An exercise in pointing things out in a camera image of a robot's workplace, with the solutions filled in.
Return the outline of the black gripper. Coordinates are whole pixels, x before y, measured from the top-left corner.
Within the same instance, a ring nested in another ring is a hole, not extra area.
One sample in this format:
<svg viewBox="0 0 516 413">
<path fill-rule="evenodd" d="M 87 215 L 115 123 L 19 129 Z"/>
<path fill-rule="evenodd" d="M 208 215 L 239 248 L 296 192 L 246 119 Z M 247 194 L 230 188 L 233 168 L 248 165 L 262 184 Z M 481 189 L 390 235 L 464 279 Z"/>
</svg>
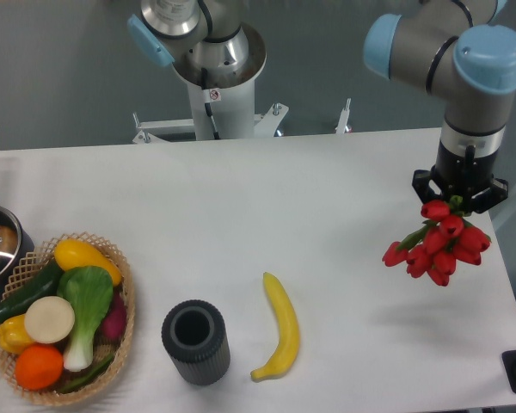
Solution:
<svg viewBox="0 0 516 413">
<path fill-rule="evenodd" d="M 435 165 L 430 170 L 415 170 L 412 188 L 422 204 L 449 201 L 458 195 L 463 198 L 466 214 L 485 213 L 506 200 L 509 193 L 508 181 L 493 175 L 497 155 L 495 151 L 478 157 L 473 145 L 457 155 L 439 143 Z"/>
</svg>

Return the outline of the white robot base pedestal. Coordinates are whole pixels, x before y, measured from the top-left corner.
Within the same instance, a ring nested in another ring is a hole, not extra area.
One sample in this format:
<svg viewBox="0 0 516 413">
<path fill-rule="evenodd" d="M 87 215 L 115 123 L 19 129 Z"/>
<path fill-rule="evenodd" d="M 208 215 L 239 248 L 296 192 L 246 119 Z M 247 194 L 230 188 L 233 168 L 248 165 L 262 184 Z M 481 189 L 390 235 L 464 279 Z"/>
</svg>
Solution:
<svg viewBox="0 0 516 413">
<path fill-rule="evenodd" d="M 255 80 L 266 60 L 265 43 L 259 33 L 242 24 L 234 36 L 221 42 L 200 41 L 173 58 L 135 15 L 127 23 L 134 42 L 156 65 L 173 66 L 186 84 L 192 118 L 144 122 L 138 136 L 149 142 L 159 135 L 194 132 L 197 140 L 226 140 L 280 137 L 281 122 L 289 107 L 275 102 L 258 114 L 255 111 Z"/>
</svg>

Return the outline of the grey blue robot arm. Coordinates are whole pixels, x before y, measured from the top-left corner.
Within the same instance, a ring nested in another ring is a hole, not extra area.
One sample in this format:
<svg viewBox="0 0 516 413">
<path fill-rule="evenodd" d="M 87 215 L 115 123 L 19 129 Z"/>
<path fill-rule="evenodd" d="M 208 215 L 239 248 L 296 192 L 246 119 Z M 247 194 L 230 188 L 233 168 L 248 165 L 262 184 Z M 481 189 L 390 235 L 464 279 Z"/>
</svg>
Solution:
<svg viewBox="0 0 516 413">
<path fill-rule="evenodd" d="M 261 136 L 255 79 L 266 62 L 261 36 L 239 1 L 144 1 L 127 28 L 154 64 L 187 85 L 197 139 Z M 466 213 L 504 201 L 493 175 L 516 92 L 516 32 L 495 26 L 501 1 L 425 1 L 405 18 L 382 15 L 364 43 L 365 66 L 445 101 L 435 165 L 412 185 L 423 202 L 454 196 Z"/>
</svg>

